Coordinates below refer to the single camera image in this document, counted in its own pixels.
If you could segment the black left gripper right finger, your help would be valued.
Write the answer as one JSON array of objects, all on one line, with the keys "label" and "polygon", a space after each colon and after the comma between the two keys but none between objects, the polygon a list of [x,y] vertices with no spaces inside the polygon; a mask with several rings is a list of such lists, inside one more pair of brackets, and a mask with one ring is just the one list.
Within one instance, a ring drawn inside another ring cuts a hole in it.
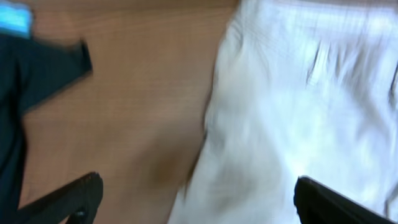
[{"label": "black left gripper right finger", "polygon": [[301,224],[394,224],[306,176],[297,179],[294,205]]}]

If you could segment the beige shorts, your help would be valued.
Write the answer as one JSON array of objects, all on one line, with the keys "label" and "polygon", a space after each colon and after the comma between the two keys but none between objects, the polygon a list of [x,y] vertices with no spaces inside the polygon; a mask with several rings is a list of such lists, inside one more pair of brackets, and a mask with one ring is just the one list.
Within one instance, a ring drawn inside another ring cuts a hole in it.
[{"label": "beige shorts", "polygon": [[169,222],[298,223],[302,175],[397,220],[396,1],[241,1]]}]

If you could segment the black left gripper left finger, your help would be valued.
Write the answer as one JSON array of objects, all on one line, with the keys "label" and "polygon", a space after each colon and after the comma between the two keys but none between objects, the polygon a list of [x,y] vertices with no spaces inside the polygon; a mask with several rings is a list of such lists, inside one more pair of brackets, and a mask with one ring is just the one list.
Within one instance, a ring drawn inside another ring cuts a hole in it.
[{"label": "black left gripper left finger", "polygon": [[103,180],[90,172],[18,210],[18,224],[93,224]]}]

